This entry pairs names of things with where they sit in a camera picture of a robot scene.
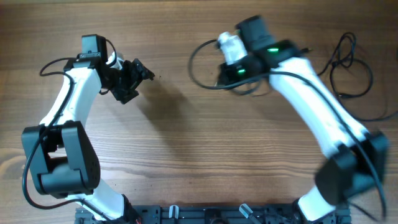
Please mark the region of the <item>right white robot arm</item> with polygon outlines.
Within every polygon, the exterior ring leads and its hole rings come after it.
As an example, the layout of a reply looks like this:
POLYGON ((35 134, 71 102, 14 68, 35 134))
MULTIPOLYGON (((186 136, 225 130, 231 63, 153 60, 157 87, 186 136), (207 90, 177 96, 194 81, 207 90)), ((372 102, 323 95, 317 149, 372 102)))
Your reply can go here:
POLYGON ((319 221, 358 194, 382 190, 385 135, 370 133, 354 119, 317 77, 304 51, 291 40, 275 40, 260 16, 236 28, 237 34, 224 32, 217 40, 225 58, 219 86, 231 89, 266 79, 304 120, 325 156, 315 185, 298 200, 303 218, 319 221))

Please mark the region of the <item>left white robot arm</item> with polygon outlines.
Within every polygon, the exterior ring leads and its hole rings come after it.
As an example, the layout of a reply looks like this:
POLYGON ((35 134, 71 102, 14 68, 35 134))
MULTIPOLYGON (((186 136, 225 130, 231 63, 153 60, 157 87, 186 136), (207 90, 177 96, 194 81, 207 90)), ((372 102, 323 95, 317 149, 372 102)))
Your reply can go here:
POLYGON ((98 223, 140 223, 141 216, 123 194, 101 176, 98 156, 85 131, 91 106, 98 95, 111 93, 126 104, 138 95, 137 87, 154 74, 139 60, 128 61, 108 53, 111 41, 97 35, 81 38, 82 50, 67 57, 60 71, 64 78, 51 110, 37 126, 21 135, 26 155, 22 193, 31 202, 27 183, 36 191, 58 199, 58 206, 77 203, 98 223))

